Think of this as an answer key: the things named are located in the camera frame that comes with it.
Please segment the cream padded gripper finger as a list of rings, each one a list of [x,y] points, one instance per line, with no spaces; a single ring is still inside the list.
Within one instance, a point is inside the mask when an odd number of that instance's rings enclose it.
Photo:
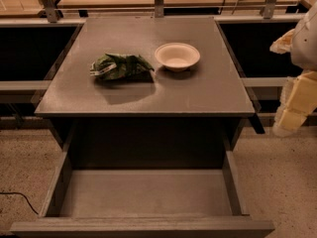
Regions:
[[[273,133],[279,137],[295,133],[316,108],[317,72],[303,71],[296,78],[289,77],[281,91]]]

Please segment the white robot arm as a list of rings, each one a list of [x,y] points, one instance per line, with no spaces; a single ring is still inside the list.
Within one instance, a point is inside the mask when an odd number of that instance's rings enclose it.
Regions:
[[[295,133],[317,108],[317,2],[269,50],[281,55],[290,53],[291,62],[302,69],[299,76],[286,81],[274,117],[273,133],[286,137]]]

